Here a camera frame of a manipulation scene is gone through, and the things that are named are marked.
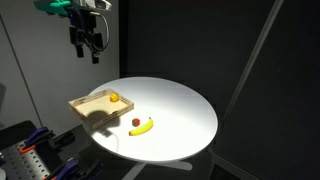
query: white round table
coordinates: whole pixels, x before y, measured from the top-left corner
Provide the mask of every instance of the white round table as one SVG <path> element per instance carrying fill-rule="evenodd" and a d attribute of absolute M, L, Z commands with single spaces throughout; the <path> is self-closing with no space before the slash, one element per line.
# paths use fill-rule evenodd
<path fill-rule="evenodd" d="M 134 179 L 146 163 L 191 170 L 190 164 L 179 160 L 203 150 L 217 132 L 218 120 L 210 103 L 184 85 L 159 78 L 131 77 L 105 83 L 90 94 L 108 88 L 132 101 L 134 109 L 98 130 L 85 125 L 84 129 L 107 151 L 138 162 L 135 172 L 124 179 Z M 129 136 L 135 128 L 134 118 L 140 119 L 141 126 L 149 117 L 154 121 L 151 130 Z"/>
<path fill-rule="evenodd" d="M 6 172 L 2 168 L 0 168 L 0 179 L 6 179 L 6 177 Z"/>

